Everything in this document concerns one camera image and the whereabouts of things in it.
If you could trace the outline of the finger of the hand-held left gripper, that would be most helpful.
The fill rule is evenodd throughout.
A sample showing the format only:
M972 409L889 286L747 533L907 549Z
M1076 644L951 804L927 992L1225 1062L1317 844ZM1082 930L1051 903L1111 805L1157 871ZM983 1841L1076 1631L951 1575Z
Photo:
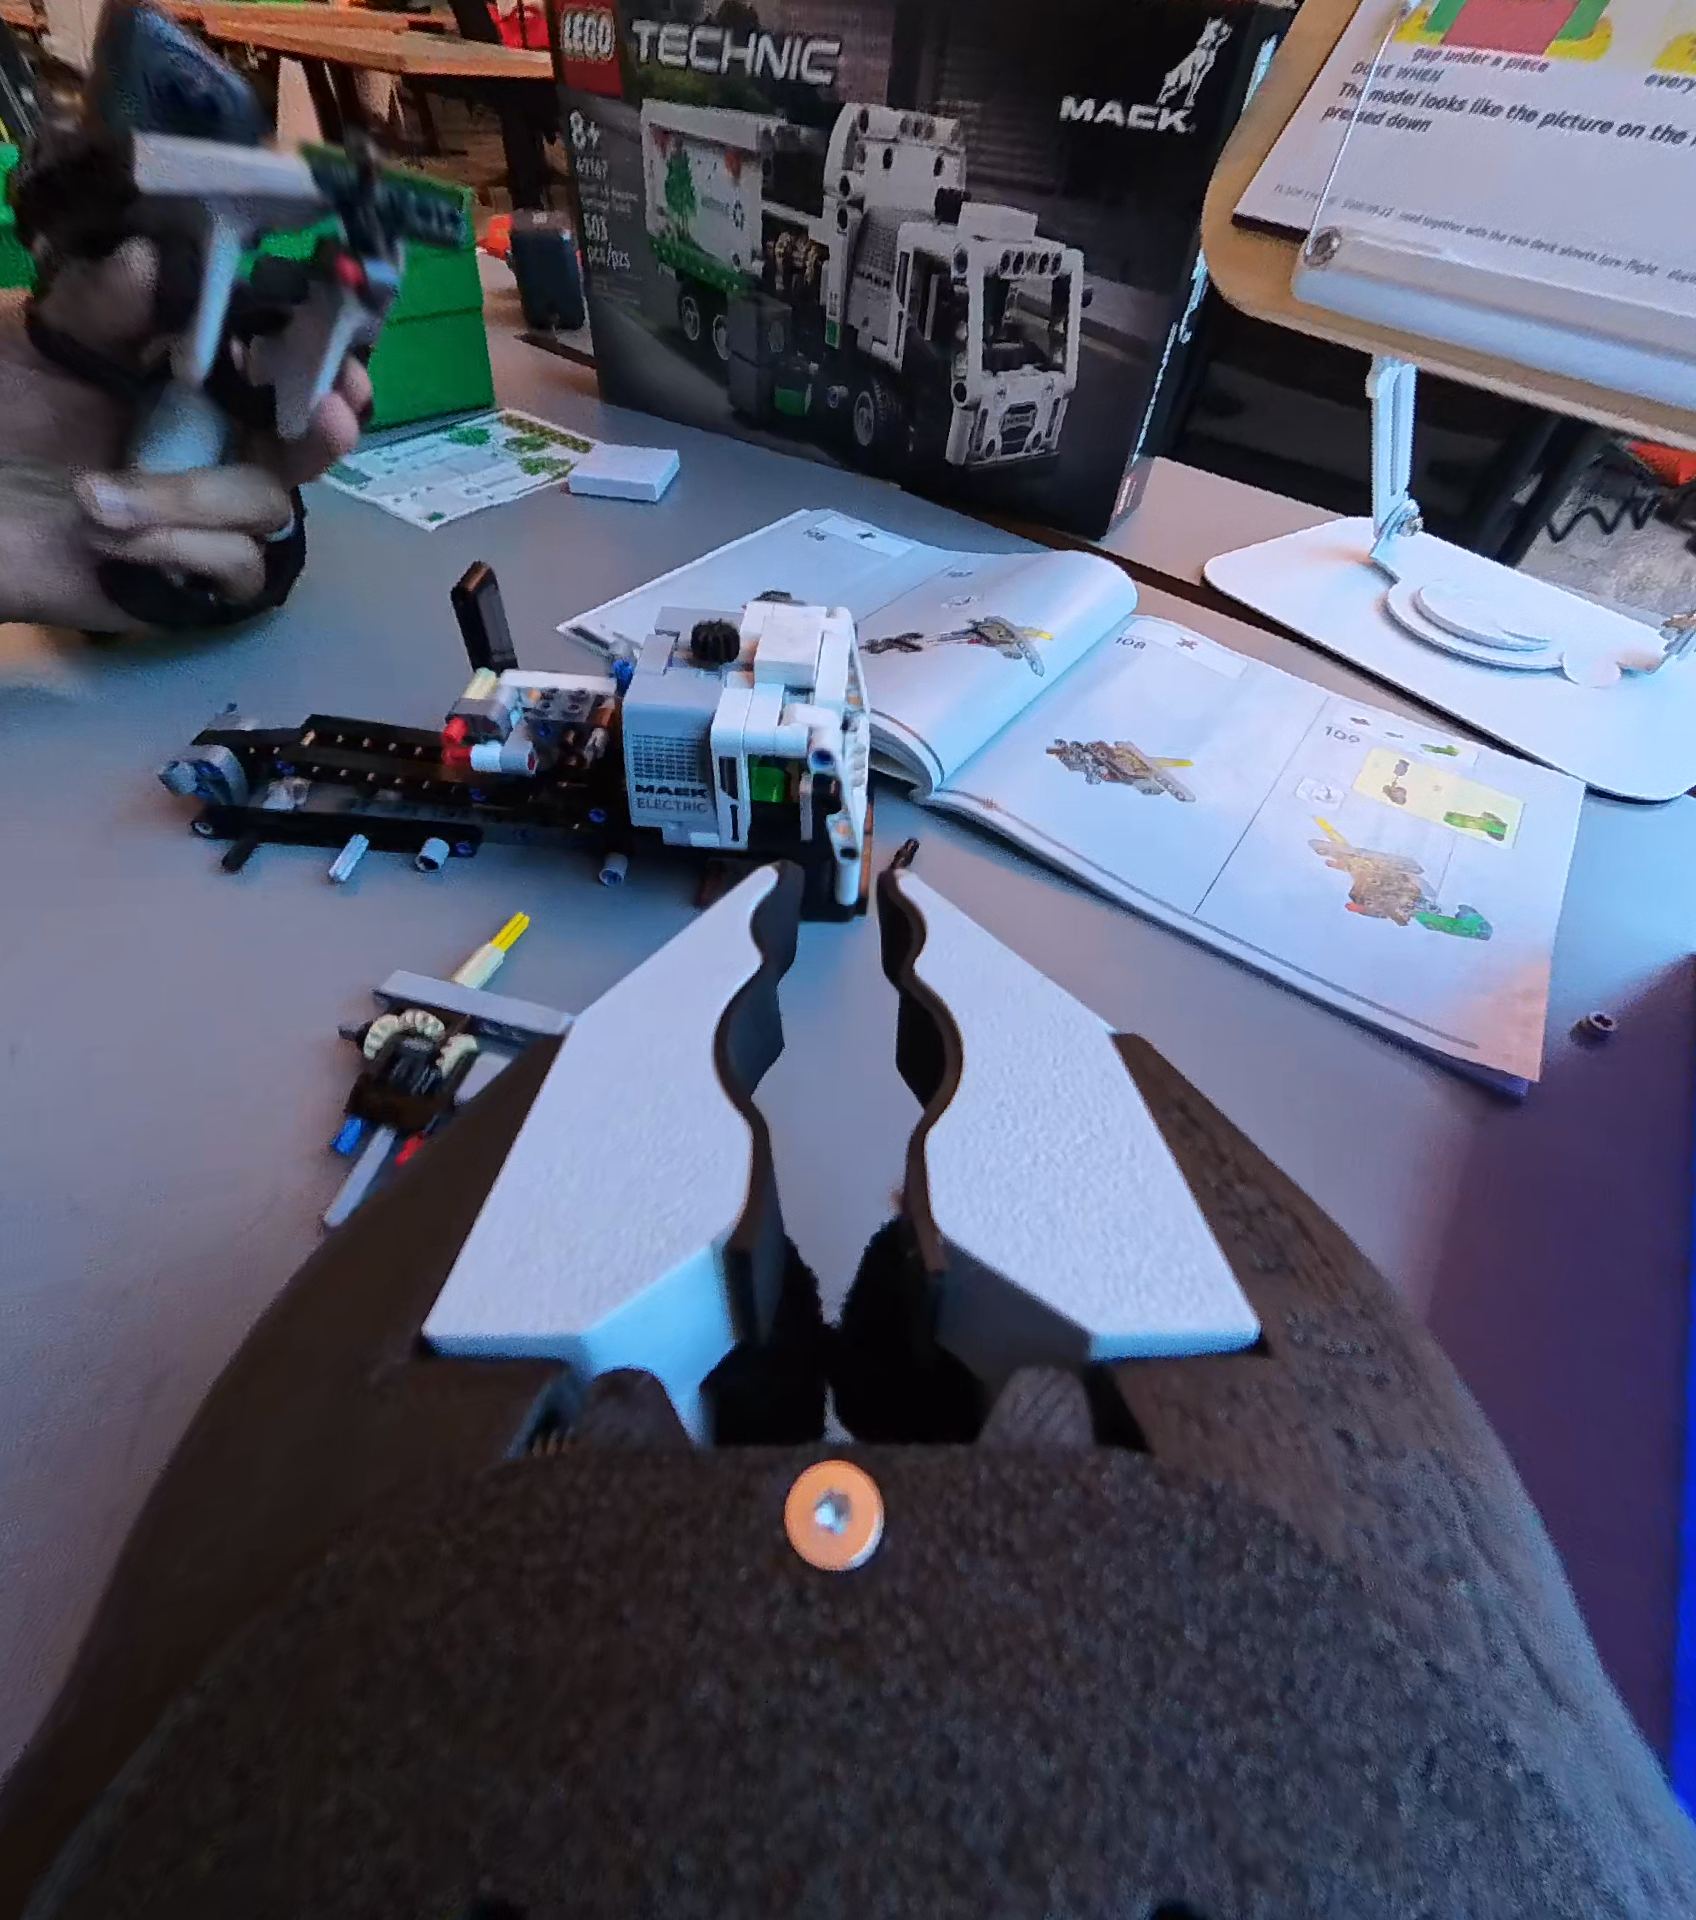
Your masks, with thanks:
M174 134L135 134L132 171L140 198L221 211L331 211L312 164L268 146Z
M390 274L308 274L287 324L267 337L267 385L281 440L308 435L318 404L335 390L344 360L377 337L394 301Z

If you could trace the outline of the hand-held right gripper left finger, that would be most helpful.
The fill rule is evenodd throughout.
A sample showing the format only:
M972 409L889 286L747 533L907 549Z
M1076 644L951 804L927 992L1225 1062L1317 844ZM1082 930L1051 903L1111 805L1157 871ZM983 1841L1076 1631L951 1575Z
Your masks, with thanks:
M755 1093L785 1052L804 878L770 862L576 1015L437 1293L437 1356L643 1372L715 1436L791 1245Z

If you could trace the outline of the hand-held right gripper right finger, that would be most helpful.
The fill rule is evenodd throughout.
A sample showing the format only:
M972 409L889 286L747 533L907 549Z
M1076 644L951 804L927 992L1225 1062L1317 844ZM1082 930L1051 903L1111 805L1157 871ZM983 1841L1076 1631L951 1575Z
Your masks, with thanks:
M911 867L877 887L918 1103L875 1238L875 1415L985 1422L1013 1378L1264 1337L1117 1032Z

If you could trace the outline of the small black lego subassembly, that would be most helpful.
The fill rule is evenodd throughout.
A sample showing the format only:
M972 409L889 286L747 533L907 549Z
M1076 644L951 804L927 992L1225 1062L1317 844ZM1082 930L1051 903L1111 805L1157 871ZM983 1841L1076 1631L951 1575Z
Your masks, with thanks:
M304 141L317 198L339 225L339 251L352 266L335 275L358 290L382 314L405 286L407 253L415 245L461 251L474 244L469 195L462 187L390 164L358 128L341 144Z

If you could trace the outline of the white lego truck model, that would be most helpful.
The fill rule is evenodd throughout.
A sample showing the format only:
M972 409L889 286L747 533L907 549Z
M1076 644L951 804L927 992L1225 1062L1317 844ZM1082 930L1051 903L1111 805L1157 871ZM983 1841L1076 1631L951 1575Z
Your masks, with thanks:
M312 714L295 728L210 728L161 770L229 871L261 846L368 852L424 874L487 846L575 844L620 883L639 853L707 875L797 867L803 916L869 908L870 706L854 615L785 591L740 607L663 605L597 674L527 667L501 579L450 591L471 679L433 729Z

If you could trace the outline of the lego gear subassembly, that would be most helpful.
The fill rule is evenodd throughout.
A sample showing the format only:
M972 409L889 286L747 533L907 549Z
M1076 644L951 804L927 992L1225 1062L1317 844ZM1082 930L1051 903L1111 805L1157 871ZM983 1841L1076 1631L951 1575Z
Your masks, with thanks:
M375 1015L339 1032L358 1068L331 1142L349 1170L322 1211L324 1232L349 1222L527 1049L569 1035L572 1013L496 987L531 923L531 913L512 913L448 975L390 974L375 990Z

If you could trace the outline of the open lego instruction booklet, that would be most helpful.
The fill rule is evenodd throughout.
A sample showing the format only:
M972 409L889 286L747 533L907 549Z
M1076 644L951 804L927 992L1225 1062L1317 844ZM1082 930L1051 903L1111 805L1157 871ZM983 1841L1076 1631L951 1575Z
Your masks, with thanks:
M847 610L877 764L1088 889L1495 1086L1543 1075L1585 786L1141 610L1104 557L803 509L572 614Z

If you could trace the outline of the lego truck set box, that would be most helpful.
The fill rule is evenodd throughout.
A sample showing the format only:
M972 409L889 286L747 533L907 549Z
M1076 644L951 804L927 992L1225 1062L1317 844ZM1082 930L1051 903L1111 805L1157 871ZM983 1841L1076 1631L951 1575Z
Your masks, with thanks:
M607 400L1086 538L1123 516L1293 4L547 12Z

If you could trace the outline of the green plastic bin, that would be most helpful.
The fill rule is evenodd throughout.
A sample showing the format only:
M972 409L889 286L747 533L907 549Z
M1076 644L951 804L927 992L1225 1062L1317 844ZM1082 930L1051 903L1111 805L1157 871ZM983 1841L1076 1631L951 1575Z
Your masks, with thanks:
M9 202L16 159L18 147L0 144L0 288L26 288L34 275ZM372 351L380 426L479 411L496 398L476 219L464 189L459 200L466 216L462 245L407 249L401 296Z

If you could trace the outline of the green sticker sheet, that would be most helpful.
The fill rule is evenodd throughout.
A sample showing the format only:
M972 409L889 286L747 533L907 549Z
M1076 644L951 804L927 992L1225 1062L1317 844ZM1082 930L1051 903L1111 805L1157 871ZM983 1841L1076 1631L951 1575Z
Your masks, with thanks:
M377 438L341 460L324 483L424 531L560 487L597 438L502 406Z

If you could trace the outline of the wooden work table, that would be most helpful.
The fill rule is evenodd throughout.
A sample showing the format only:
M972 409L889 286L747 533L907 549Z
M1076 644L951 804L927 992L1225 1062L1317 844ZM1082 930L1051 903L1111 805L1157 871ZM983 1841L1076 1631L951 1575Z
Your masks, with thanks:
M556 59L547 47L437 30L418 14L341 4L167 1L161 7L216 41L304 64L329 140L341 140L344 128L365 125L360 73L473 91L496 113L512 202L527 208L548 204L554 180L548 135L560 132L560 119Z

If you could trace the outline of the black cylindrical speaker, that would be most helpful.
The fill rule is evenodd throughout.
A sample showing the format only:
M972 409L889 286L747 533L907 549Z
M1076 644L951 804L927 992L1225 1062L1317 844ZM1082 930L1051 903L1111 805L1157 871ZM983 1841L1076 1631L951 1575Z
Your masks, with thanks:
M572 228L544 208L517 206L509 216L509 266L535 331L584 331L591 326L586 277Z

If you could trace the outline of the small white paper pad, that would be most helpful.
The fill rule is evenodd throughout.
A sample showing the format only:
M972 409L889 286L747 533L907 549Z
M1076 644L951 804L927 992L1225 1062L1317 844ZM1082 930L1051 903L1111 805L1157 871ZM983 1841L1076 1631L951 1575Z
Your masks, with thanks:
M674 487L683 455L672 446L595 443L570 467L566 489L580 497L658 503Z

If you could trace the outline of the printed instruction sheet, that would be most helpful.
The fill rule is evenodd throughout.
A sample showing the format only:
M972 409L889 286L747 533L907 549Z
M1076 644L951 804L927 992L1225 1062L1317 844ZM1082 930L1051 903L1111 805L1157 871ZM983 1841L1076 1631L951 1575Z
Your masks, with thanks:
M1696 1L1358 4L1234 213L1696 324Z

